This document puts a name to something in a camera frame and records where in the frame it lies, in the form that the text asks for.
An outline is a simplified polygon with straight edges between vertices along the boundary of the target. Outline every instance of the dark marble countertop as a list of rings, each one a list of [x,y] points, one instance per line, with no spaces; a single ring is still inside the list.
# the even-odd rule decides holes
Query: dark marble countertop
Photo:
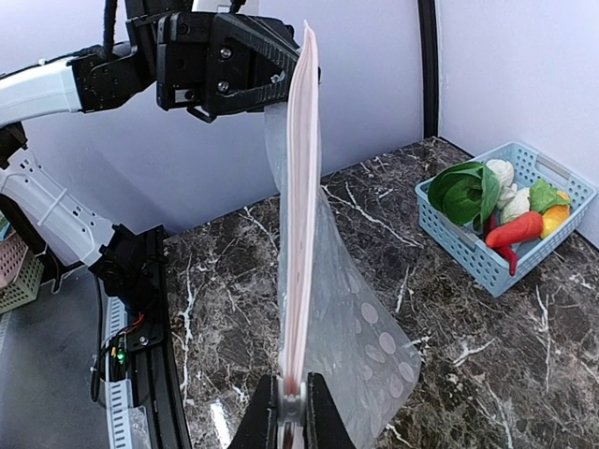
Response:
[[[467,158],[426,140],[323,180],[358,269],[422,355],[377,447],[599,446],[599,252],[575,234],[493,300],[418,226],[416,184]],[[274,197],[166,243],[195,448],[226,447],[277,371],[278,228]]]

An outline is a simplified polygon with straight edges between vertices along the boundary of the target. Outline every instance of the red pepper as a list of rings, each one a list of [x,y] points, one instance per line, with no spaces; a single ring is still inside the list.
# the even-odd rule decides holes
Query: red pepper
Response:
[[[492,213],[488,220],[485,222],[483,227],[483,239],[486,239],[490,231],[497,227],[497,219],[495,214]],[[509,275],[516,276],[516,266],[518,265],[518,255],[509,247],[503,246],[495,249],[495,253],[500,255],[509,264]]]
[[[513,222],[490,231],[485,242],[490,248],[502,248],[514,243],[537,239],[542,232],[543,216],[537,212],[526,212]]]

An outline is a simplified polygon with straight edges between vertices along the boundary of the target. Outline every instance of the basket handle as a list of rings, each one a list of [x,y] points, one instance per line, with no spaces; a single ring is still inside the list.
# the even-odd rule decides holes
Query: basket handle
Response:
[[[437,216],[443,222],[444,226],[449,231],[453,232],[464,245],[466,245],[471,250],[475,248],[476,243],[480,240],[478,236],[476,236],[472,232],[464,230],[464,228],[462,227],[459,227],[451,223],[449,220],[447,220],[447,217],[445,217],[443,213],[437,212]]]
[[[565,186],[568,180],[572,176],[572,172],[566,167],[558,164],[555,161],[547,158],[543,154],[538,154],[536,157],[537,169],[545,176],[551,178],[552,181],[556,182],[561,186]]]

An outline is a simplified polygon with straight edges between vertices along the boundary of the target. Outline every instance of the basket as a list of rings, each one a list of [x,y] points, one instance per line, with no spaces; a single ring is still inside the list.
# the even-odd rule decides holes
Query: basket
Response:
[[[0,288],[15,279],[26,253],[27,245],[13,230],[0,244]]]
[[[493,297],[499,297],[574,232],[591,201],[596,197],[597,191],[575,173],[520,143],[508,143],[472,160],[487,162],[489,159],[511,162],[515,172],[514,182],[519,189],[530,187],[542,178],[553,187],[566,192],[571,202],[570,217],[549,237],[521,243],[518,248],[513,247],[519,260],[516,275],[510,276],[507,262],[488,248],[472,230],[450,223],[441,212],[431,206],[427,191],[433,179],[416,186],[420,226]]]
[[[11,311],[37,297],[44,266],[27,251],[15,279],[0,290],[0,313]]]

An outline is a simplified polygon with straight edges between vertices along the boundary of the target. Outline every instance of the blue plastic basket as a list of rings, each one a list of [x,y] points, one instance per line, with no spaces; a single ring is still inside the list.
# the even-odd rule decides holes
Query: blue plastic basket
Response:
[[[431,206],[427,191],[432,179],[416,187],[420,226],[493,297],[498,297],[526,276],[574,232],[591,201],[596,197],[597,191],[570,170],[520,143],[508,143],[474,158],[473,161],[487,162],[489,159],[511,162],[515,171],[514,182],[518,188],[530,187],[536,180],[543,178],[554,187],[566,192],[570,195],[572,212],[570,217],[546,239],[522,243],[515,249],[519,257],[518,267],[516,276],[510,276],[507,262],[488,248],[474,232],[450,223],[442,213]]]

